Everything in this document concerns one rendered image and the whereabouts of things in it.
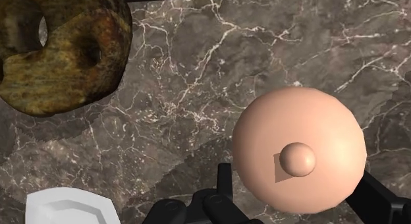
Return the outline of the peach round lid with knob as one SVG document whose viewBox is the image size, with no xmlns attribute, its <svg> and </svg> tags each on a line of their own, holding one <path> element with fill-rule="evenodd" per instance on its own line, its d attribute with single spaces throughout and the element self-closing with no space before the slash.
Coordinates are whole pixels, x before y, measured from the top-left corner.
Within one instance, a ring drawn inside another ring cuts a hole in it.
<svg viewBox="0 0 411 224">
<path fill-rule="evenodd" d="M 233 130 L 244 186 L 276 210 L 319 213 L 350 196 L 364 174 L 366 145 L 352 112 L 313 88 L 256 98 Z"/>
</svg>

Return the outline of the white dish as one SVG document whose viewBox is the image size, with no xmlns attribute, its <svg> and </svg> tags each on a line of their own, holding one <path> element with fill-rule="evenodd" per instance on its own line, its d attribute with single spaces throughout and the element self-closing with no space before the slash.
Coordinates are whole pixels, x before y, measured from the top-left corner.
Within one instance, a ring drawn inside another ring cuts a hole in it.
<svg viewBox="0 0 411 224">
<path fill-rule="evenodd" d="M 27 195 L 25 224 L 121 224 L 111 199 L 79 188 L 55 187 Z"/>
</svg>

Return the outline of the mottled brown pretzel-shaped object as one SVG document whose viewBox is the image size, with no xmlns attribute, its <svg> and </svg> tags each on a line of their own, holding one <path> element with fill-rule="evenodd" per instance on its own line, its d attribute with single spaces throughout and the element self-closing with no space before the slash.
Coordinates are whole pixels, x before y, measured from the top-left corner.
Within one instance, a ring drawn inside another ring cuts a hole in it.
<svg viewBox="0 0 411 224">
<path fill-rule="evenodd" d="M 125 0 L 0 0 L 0 98 L 32 116 L 114 92 L 132 42 Z"/>
</svg>

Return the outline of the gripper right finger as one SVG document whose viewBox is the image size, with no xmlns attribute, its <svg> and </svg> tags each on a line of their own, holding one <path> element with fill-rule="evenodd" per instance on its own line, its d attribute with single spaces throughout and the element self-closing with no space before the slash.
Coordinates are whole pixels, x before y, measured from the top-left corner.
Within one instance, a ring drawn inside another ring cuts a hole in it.
<svg viewBox="0 0 411 224">
<path fill-rule="evenodd" d="M 411 224 L 411 199 L 395 195 L 367 171 L 345 201 L 364 224 Z"/>
</svg>

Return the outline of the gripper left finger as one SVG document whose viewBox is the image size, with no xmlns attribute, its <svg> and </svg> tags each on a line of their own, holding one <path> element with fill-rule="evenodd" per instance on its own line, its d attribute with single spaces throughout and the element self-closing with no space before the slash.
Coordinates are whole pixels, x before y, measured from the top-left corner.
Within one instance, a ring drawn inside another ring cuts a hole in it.
<svg viewBox="0 0 411 224">
<path fill-rule="evenodd" d="M 142 224 L 264 224 L 249 219 L 233 202 L 230 163 L 218 164 L 217 188 L 193 193 L 191 203 L 176 199 L 156 202 Z"/>
</svg>

